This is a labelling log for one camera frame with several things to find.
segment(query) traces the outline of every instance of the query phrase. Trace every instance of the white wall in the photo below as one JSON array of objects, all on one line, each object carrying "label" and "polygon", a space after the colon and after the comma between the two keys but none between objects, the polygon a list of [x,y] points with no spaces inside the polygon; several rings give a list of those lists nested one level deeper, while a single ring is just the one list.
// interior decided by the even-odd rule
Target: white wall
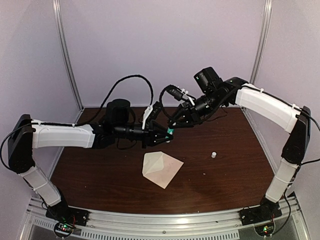
[{"label": "white wall", "polygon": [[[0,139],[20,115],[73,122],[78,110],[59,45],[52,1],[0,1]],[[46,173],[57,148],[34,151]],[[3,150],[7,161],[7,148]],[[31,191],[23,179],[0,165],[0,239],[14,240]]]},{"label": "white wall", "polygon": [[[256,85],[290,103],[311,108],[320,122],[320,2],[316,0],[274,0],[270,31]],[[252,114],[274,158],[280,162],[288,139],[277,125]],[[311,127],[305,160],[320,158],[320,134]],[[293,189],[301,204],[311,239],[319,239],[320,163],[304,166]]]},{"label": "white wall", "polygon": [[[68,0],[61,12],[81,100],[99,106],[116,80],[147,77],[155,99],[168,84],[199,96],[193,79],[212,66],[223,78],[250,79],[264,0]],[[141,79],[119,85],[110,99],[149,104]],[[176,106],[170,97],[164,101]]]}]

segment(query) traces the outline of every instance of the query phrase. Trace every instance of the black mounting bracket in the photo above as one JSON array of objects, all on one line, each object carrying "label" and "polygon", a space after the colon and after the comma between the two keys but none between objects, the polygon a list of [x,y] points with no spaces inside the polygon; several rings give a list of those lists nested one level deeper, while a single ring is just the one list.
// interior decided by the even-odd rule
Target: black mounting bracket
[{"label": "black mounting bracket", "polygon": [[[68,207],[68,213],[71,216],[74,216],[76,225],[84,226],[84,227],[87,225],[87,220],[88,220],[88,215],[89,215],[89,212],[87,210]],[[46,211],[45,216],[47,218],[49,218],[49,219],[56,220],[49,210]],[[68,224],[72,225],[73,222],[74,222],[74,219],[73,219],[73,217],[72,218],[66,218],[65,222],[67,222]]]},{"label": "black mounting bracket", "polygon": [[243,226],[250,224],[257,224],[265,221],[269,221],[273,218],[278,218],[282,216],[279,203],[275,203],[275,208],[272,212],[265,205],[260,205],[256,207],[248,207],[240,210],[240,219]]},{"label": "black mounting bracket", "polygon": [[8,164],[16,174],[25,173],[36,165],[32,157],[34,130],[31,121],[29,114],[23,114],[13,129],[16,132],[8,139]]}]

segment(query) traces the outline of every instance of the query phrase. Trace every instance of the folded paper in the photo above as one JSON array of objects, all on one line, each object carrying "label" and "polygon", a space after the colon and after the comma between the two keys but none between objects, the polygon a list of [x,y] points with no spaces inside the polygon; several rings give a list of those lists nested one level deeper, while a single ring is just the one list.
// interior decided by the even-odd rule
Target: folded paper
[{"label": "folded paper", "polygon": [[144,155],[142,175],[165,189],[184,163],[162,151]]}]

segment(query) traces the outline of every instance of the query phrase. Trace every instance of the white cable tie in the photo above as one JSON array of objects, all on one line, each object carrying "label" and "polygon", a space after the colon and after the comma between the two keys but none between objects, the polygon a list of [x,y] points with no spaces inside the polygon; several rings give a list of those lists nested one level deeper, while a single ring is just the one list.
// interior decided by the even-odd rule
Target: white cable tie
[{"label": "white cable tie", "polygon": [[183,95],[187,95],[189,92],[187,90],[185,90],[184,88],[181,89],[181,92]]},{"label": "white cable tie", "polygon": [[189,101],[191,102],[192,106],[194,106],[194,105],[195,105],[194,100],[193,100],[191,97],[189,97],[189,96],[186,96],[186,97],[189,99]]},{"label": "white cable tie", "polygon": [[293,181],[289,181],[289,182],[284,181],[284,180],[282,180],[281,178],[279,178],[279,177],[277,177],[277,176],[274,176],[274,177],[275,177],[276,179],[278,179],[279,181],[285,183],[285,184],[293,184],[293,183],[294,183]]},{"label": "white cable tie", "polygon": [[153,111],[153,109],[154,108],[152,107],[152,105],[149,105],[144,110],[143,117],[142,117],[142,129],[143,130],[145,129],[145,126],[146,126],[146,120],[149,117],[149,115],[151,114],[151,112]]}]

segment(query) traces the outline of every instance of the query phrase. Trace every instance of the brown wooden board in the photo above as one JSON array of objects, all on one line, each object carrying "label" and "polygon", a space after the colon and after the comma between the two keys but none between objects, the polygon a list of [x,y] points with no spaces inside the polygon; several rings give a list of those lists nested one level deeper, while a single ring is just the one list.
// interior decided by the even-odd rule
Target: brown wooden board
[{"label": "brown wooden board", "polygon": [[[86,108],[79,122],[96,110]],[[138,120],[144,108],[134,110]],[[69,205],[102,211],[181,214],[259,204],[273,171],[241,109],[226,110],[224,118],[176,129],[170,143],[147,149],[140,142],[129,150],[66,147],[51,180]],[[223,114],[219,109],[215,116]],[[157,121],[167,125],[162,113]],[[130,144],[120,140],[121,147]],[[166,189],[142,175],[144,154],[157,151],[184,162]],[[213,151],[216,158],[211,158]]]}]

